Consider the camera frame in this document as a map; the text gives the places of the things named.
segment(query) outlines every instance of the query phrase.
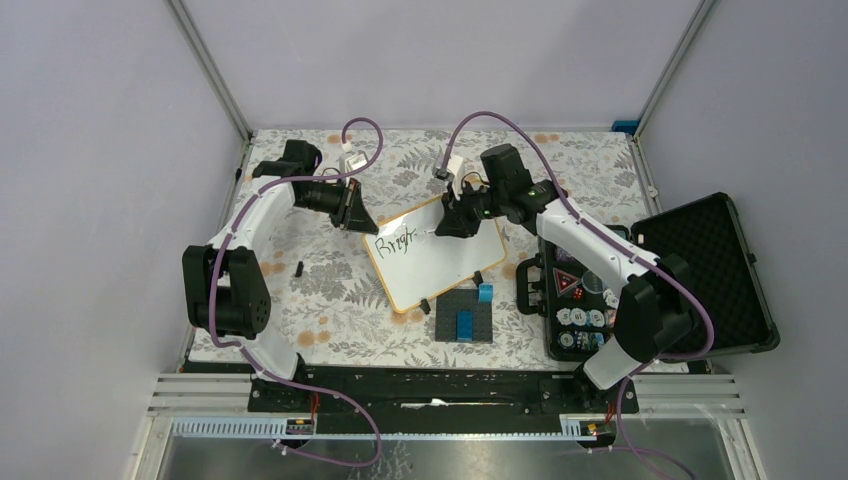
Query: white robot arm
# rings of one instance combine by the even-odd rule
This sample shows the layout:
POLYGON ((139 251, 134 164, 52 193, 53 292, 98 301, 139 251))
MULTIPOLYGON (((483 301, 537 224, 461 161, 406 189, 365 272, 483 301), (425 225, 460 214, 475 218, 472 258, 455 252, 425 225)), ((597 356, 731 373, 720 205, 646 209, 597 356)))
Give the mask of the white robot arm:
MULTIPOLYGON (((313 175, 321 160, 321 152, 313 145, 302 140, 287 141, 280 159, 261 162, 251 172, 249 208, 233 215, 206 245, 190 246, 183 253, 189 322, 209 330, 210 285, 215 282, 215 334, 224 344, 244 346, 260 365, 286 379, 295 373, 296 352, 279 335, 262 334, 271 311, 271 297, 258 259, 270 249, 274 227, 289 210, 299 207, 328 214, 330 223, 341 230, 378 231, 362 203, 361 184, 356 179, 280 182, 281 178, 313 175), (222 274, 213 279, 215 258, 228 237, 222 274)), ((342 159, 340 170, 353 170, 363 163, 364 154, 351 152, 342 159)))
MULTIPOLYGON (((599 391, 618 383, 644 363, 689 333, 696 323, 691 304, 646 265, 659 267, 684 286, 689 269, 677 256, 660 259, 614 234, 566 199, 563 203, 550 180, 533 183, 518 150, 500 145, 480 155, 488 183, 475 190, 470 184, 442 195, 445 217, 436 235, 470 237, 480 221, 506 216, 575 257, 597 274, 619 297, 613 338, 577 371, 599 391)), ((452 159, 452 166, 461 160, 452 159)))

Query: blue block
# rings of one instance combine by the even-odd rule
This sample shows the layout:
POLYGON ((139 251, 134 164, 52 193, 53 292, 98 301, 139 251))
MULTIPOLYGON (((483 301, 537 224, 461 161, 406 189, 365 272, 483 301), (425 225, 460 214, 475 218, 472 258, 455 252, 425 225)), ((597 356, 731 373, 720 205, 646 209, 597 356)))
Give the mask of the blue block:
POLYGON ((468 310, 456 314, 456 341, 470 342, 474 334, 474 317, 468 310))
POLYGON ((639 120, 616 120, 610 129, 613 132, 629 133, 636 135, 636 130, 639 128, 639 120))
POLYGON ((477 287, 477 301, 480 303, 492 303, 492 297, 495 295, 495 288, 491 283, 481 283, 477 287))

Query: floral tablecloth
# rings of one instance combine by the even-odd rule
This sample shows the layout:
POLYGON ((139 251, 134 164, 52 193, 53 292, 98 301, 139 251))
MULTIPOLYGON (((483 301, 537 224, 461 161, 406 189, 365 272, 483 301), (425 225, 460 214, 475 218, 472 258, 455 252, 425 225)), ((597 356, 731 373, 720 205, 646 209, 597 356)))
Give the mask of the floral tablecloth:
MULTIPOLYGON (((432 178, 431 167, 441 160, 449 136, 438 130, 389 130, 384 134, 383 154, 374 166, 357 176, 363 184, 366 208, 378 223, 442 193, 444 185, 432 178)), ((560 184, 595 218, 630 225, 647 215, 624 134, 530 135, 551 162, 560 184)), ((279 158, 289 138, 318 146, 324 154, 324 166, 338 165, 342 154, 338 132, 261 130, 245 171, 251 172, 260 161, 279 158)), ((348 139, 355 150, 369 155, 377 143, 376 134, 370 130, 351 131, 348 139)), ((534 179, 544 178, 533 150, 512 132, 463 132, 454 153, 469 159, 471 170, 482 172, 479 154, 502 143, 518 148, 534 179)), ((248 173, 239 189, 236 208, 246 200, 250 182, 248 173)), ((546 356, 542 318, 522 315, 515 306, 515 267, 537 252, 536 239, 505 219, 499 225, 506 239, 507 259, 484 272, 485 280, 494 284, 491 344, 435 341, 435 302, 431 302, 434 308, 429 315, 420 309, 405 314, 393 312, 361 234, 336 230, 326 215, 300 209, 293 209, 276 226, 273 250, 259 259, 273 301, 263 335, 282 335, 310 364, 573 368, 574 364, 546 356), (294 276, 298 261, 304 263, 300 278, 294 276)), ((201 329, 196 331, 189 360, 243 361, 233 349, 215 348, 209 334, 201 329)), ((681 368, 685 366, 663 367, 672 371, 681 368)))

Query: white wall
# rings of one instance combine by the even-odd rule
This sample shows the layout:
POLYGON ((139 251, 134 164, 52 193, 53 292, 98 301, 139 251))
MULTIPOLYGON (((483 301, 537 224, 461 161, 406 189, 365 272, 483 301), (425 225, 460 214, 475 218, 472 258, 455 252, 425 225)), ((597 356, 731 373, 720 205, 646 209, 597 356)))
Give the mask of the white wall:
POLYGON ((239 140, 164 1, 0 6, 0 470, 118 478, 239 140))
POLYGON ((848 4, 721 2, 644 136, 665 208, 736 201, 781 332, 724 363, 770 480, 844 477, 848 4))
POLYGON ((482 109, 608 128, 638 117, 698 1, 186 3, 253 128, 447 128, 482 109))

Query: red label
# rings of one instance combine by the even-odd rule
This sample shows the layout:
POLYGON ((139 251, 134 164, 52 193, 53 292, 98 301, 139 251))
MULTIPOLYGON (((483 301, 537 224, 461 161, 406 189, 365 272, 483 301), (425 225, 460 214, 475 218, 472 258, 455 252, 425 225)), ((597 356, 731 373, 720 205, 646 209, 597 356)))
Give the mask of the red label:
POLYGON ((574 275, 554 268, 554 283, 557 287, 557 297, 563 296, 566 292, 577 286, 578 282, 580 282, 580 279, 574 275))

